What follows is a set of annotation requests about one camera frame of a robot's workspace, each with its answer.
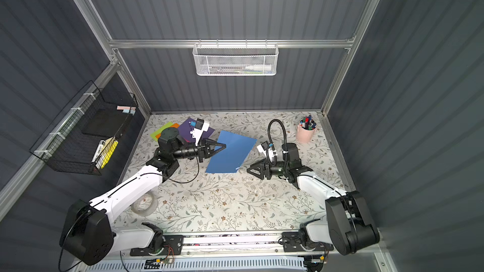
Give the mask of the lime green paper sheet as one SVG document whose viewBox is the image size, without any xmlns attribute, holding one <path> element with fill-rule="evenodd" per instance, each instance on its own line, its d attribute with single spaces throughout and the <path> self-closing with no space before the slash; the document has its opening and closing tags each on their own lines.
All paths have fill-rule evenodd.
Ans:
<svg viewBox="0 0 484 272">
<path fill-rule="evenodd" d="M 172 125 L 173 125 L 172 122 L 168 122 L 168 123 L 164 124 L 162 127 L 160 127 L 159 129 L 157 129 L 153 133 L 151 133 L 150 137 L 154 141 L 157 141 L 160 138 L 162 131 L 164 131 L 166 128 L 172 127 Z"/>
</svg>

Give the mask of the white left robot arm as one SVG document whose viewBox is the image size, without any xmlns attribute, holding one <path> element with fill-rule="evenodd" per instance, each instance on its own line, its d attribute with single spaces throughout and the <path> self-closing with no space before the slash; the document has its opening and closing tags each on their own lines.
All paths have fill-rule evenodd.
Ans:
<svg viewBox="0 0 484 272">
<path fill-rule="evenodd" d="M 60 235 L 60 250 L 67 251 L 92 266 L 107 255 L 128 249 L 141 249 L 157 256 L 167 251 L 163 231 L 150 223 L 116 228 L 117 217 L 143 195 L 170 180 L 179 168 L 179 159 L 198 163 L 225 150 L 226 145 L 211 139 L 187 142 L 178 129 L 162 131 L 154 156 L 135 175 L 88 202 L 78 200 L 68 210 Z"/>
</svg>

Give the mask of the blue paper sheet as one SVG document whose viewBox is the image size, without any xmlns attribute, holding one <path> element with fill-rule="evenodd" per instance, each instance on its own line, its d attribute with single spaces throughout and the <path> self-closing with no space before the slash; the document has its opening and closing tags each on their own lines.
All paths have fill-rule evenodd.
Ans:
<svg viewBox="0 0 484 272">
<path fill-rule="evenodd" d="M 226 148 L 210 158 L 206 173 L 223 174 L 236 173 L 252 151 L 256 139 L 236 133 L 221 131 L 218 143 Z"/>
</svg>

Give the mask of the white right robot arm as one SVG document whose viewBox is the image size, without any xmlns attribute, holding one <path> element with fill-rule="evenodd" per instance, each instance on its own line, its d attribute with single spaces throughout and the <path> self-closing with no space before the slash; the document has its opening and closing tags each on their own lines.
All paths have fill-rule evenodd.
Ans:
<svg viewBox="0 0 484 272">
<path fill-rule="evenodd" d="M 295 248 L 310 251 L 333 246 L 341 255 L 348 255 L 380 242 L 378 227 L 360 192 L 340 189 L 303 165 L 297 145 L 287 141 L 281 120 L 271 120 L 267 134 L 268 141 L 258 146 L 265 158 L 250 165 L 247 173 L 261 180 L 277 176 L 322 201 L 326 213 L 321 219 L 301 224 L 296 238 L 283 236 L 282 243 L 293 242 Z"/>
</svg>

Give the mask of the purple paper sheet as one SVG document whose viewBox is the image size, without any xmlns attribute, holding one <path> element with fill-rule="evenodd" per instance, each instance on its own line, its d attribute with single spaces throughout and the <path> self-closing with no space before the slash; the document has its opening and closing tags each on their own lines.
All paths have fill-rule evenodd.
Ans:
<svg viewBox="0 0 484 272">
<path fill-rule="evenodd" d="M 197 121 L 198 120 L 195 120 L 193 118 L 188 118 L 178 128 L 179 134 L 187 142 L 196 142 L 196 138 L 193 136 L 192 131 L 195 129 L 195 125 L 196 125 Z M 200 138 L 207 139 L 214 133 L 214 129 L 212 127 L 209 127 L 208 125 L 203 125 L 203 127 L 206 128 L 206 130 L 203 131 L 203 133 L 201 133 Z"/>
</svg>

